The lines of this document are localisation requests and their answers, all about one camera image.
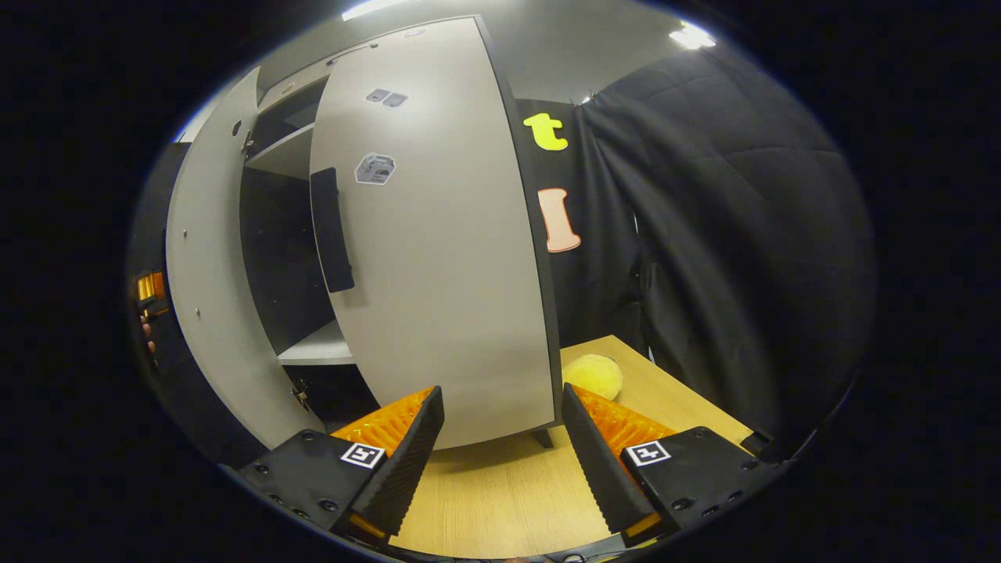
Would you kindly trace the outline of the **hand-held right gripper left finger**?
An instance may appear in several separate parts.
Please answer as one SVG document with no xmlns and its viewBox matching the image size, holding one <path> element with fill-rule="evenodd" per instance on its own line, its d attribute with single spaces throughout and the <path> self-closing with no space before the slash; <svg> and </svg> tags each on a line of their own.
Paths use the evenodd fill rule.
<svg viewBox="0 0 1001 563">
<path fill-rule="evenodd" d="M 386 544 L 400 533 L 444 420 L 434 385 L 339 431 L 301 430 L 240 468 L 239 481 L 325 533 Z"/>
</svg>

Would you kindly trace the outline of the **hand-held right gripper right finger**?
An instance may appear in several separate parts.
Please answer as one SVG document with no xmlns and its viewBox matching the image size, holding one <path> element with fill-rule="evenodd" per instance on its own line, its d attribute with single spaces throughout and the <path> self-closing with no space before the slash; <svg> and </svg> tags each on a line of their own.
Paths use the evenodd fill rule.
<svg viewBox="0 0 1001 563">
<path fill-rule="evenodd" d="M 561 419 L 608 531 L 626 547 L 691 533 L 784 474 L 704 425 L 673 431 L 573 384 Z"/>
</svg>

